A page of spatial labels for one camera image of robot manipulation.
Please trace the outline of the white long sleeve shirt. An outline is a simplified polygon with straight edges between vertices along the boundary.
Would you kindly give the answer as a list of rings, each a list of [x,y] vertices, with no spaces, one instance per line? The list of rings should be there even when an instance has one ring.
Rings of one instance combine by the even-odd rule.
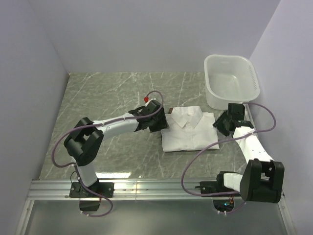
[[[166,120],[169,127],[161,130],[164,152],[202,150],[218,141],[214,114],[199,106],[175,107]]]

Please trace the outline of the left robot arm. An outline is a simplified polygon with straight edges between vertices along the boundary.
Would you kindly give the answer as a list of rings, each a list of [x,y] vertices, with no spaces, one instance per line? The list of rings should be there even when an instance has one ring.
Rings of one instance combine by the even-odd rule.
[[[64,147],[77,165],[79,178],[83,182],[81,191],[87,197],[98,193],[98,178],[93,161],[103,140],[147,128],[151,133],[168,128],[164,108],[155,99],[117,118],[91,121],[85,117],[76,126],[84,126],[84,129],[69,134]]]

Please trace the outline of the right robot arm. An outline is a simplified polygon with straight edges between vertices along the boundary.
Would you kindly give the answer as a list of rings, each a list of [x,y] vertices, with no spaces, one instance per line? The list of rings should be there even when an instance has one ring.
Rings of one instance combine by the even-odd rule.
[[[246,160],[243,174],[221,171],[216,192],[225,196],[236,191],[245,201],[278,203],[281,199],[285,168],[261,145],[254,125],[245,120],[244,104],[229,103],[213,126],[224,136],[231,136]]]

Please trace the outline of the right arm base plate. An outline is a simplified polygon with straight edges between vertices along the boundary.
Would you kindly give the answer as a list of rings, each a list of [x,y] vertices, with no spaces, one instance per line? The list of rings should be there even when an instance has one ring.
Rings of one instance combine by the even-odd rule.
[[[200,181],[200,184],[195,186],[195,189],[200,190],[202,197],[207,194],[209,194],[210,197],[230,195],[240,196],[238,192],[235,192],[233,189],[226,188],[222,185],[222,183],[218,183],[217,181]]]

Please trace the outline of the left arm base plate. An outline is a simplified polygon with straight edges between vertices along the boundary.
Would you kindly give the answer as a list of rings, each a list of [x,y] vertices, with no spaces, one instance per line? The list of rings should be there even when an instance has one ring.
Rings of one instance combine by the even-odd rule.
[[[107,198],[112,198],[113,191],[114,191],[114,183],[113,182],[95,183],[95,185],[88,187],[88,189],[89,190],[86,190],[79,182],[73,182],[71,184],[69,198],[97,197],[97,195],[95,195],[94,193],[91,193],[90,191],[103,195]]]

